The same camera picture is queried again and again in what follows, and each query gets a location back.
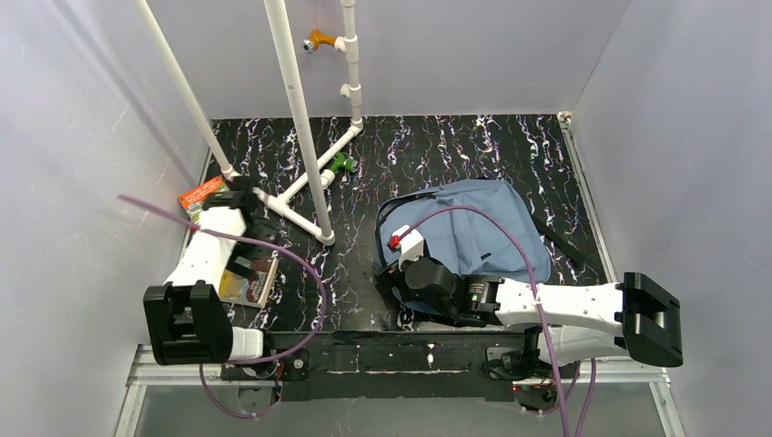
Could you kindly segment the yellow illustrated cover book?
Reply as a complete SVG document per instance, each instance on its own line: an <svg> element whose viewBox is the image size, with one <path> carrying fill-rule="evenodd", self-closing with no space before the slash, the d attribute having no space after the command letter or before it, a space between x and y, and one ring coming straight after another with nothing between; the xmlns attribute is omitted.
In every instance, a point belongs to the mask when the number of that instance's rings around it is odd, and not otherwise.
<svg viewBox="0 0 772 437"><path fill-rule="evenodd" d="M221 300L264 309L273 289L279 261L276 256L247 259L236 257L223 272L218 295Z"/></svg>

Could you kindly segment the blue backpack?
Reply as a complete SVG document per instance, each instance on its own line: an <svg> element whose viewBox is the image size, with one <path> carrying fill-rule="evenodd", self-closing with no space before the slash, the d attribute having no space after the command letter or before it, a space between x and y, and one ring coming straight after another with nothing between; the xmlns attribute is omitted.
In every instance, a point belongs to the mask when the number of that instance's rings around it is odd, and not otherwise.
<svg viewBox="0 0 772 437"><path fill-rule="evenodd" d="M476 298L467 295L471 276L527 282L551 276L552 242L576 266L585 254L563 236L534 218L521 196L504 180L465 179L392 198L375 219L374 271L398 261L388 247L391 234L408 225L425 239L425 255L438 259L462 277L458 303L461 318L493 311L492 285Z"/></svg>

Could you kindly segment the orange green treehouse book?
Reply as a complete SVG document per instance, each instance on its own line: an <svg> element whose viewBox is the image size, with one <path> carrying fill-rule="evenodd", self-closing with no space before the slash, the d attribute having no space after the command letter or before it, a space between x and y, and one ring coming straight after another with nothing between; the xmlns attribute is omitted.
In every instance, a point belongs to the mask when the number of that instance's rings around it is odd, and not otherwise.
<svg viewBox="0 0 772 437"><path fill-rule="evenodd" d="M189 190L178 196L178 202L186 211L191 222L198 224L200 213L203 211L203 204L206 198L212 193L229 191L226 179L222 176L216 176L203 184Z"/></svg>

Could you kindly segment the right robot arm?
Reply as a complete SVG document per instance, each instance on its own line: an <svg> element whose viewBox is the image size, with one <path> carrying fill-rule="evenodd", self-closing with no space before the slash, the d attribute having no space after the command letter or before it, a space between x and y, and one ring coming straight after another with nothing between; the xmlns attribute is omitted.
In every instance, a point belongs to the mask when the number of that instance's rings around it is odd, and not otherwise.
<svg viewBox="0 0 772 437"><path fill-rule="evenodd" d="M680 301L643 273L593 286L532 285L458 275L423 257L394 261L376 278L403 305L443 324L532 332L523 355L544 363L623 356L663 368L684 363Z"/></svg>

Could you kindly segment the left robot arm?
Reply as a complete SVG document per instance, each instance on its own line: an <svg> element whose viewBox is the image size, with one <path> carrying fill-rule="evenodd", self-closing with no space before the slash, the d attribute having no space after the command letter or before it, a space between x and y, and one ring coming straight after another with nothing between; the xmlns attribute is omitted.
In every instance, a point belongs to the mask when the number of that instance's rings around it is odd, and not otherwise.
<svg viewBox="0 0 772 437"><path fill-rule="evenodd" d="M248 177L207 194L200 227L166 281L143 297L149 338L159 365L249 361L269 352L269 336L236 327L225 304L265 308L278 272L278 254L247 242L276 242L276 225L256 216L259 199Z"/></svg>

